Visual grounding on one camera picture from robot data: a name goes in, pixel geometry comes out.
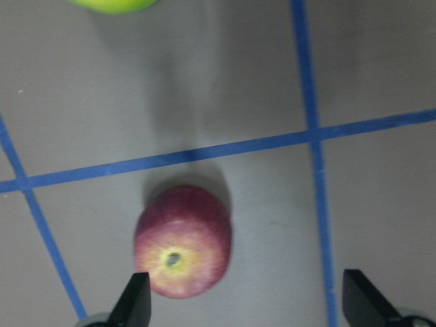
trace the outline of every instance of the blue tape strip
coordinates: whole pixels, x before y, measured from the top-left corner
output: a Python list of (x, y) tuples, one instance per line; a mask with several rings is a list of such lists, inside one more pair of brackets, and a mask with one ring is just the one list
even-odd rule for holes
[(436, 121), (436, 109), (400, 114), (369, 121), (349, 123), (339, 126), (324, 127), (310, 131), (300, 131), (280, 136), (259, 138), (243, 142), (234, 142), (218, 146), (209, 146), (201, 149), (181, 151), (167, 155), (156, 155), (139, 159), (120, 161), (100, 166), (91, 166), (75, 170), (54, 172), (27, 178), (27, 183), (19, 183), (17, 180), (0, 182), (0, 193), (23, 190), (27, 187), (43, 187), (61, 183), (80, 181), (82, 179), (110, 176), (124, 172), (133, 172), (157, 167), (171, 166), (185, 162), (212, 159), (227, 155), (238, 155), (254, 151), (275, 149), (282, 146), (292, 146), (333, 138), (342, 138), (356, 134), (381, 131), (395, 127), (414, 124), (429, 123)]
[(18, 158), (17, 152), (12, 144), (12, 140), (7, 132), (5, 123), (0, 116), (0, 144), (5, 151), (8, 159), (11, 162), (11, 165), (15, 171), (17, 179), (15, 181), (8, 181), (2, 183), (2, 185), (6, 185), (6, 187), (18, 187), (23, 190), (23, 193), (26, 197), (27, 204), (29, 205), (31, 214), (33, 216), (33, 220), (40, 232), (40, 235), (44, 241), (44, 244), (50, 254), (50, 257), (53, 261), (54, 267), (57, 270), (59, 277), (61, 278), (62, 284), (69, 296), (69, 300), (71, 301), (74, 310), (79, 319), (82, 319), (87, 316), (86, 311), (84, 310), (83, 304), (78, 296), (76, 288), (74, 287), (73, 281), (68, 273), (67, 267), (62, 259), (61, 253), (56, 245), (56, 242), (52, 236), (50, 228), (44, 218), (44, 214), (36, 200), (35, 194), (31, 189), (29, 179), (26, 177), (25, 170)]
[[(304, 0), (291, 0), (294, 18), (294, 33), (297, 45), (298, 64), (302, 83), (302, 94), (305, 101), (307, 127), (311, 130), (318, 129), (319, 119), (317, 112), (317, 98), (313, 70), (311, 64), (311, 47)], [(326, 199), (326, 182), (324, 172), (324, 158), (321, 141), (310, 144), (313, 162), (313, 176), (316, 190), (316, 207), (322, 267), (324, 276), (324, 289), (327, 303), (328, 325), (336, 327), (338, 324), (336, 298), (334, 294), (334, 270), (332, 250), (330, 244), (330, 226)]]

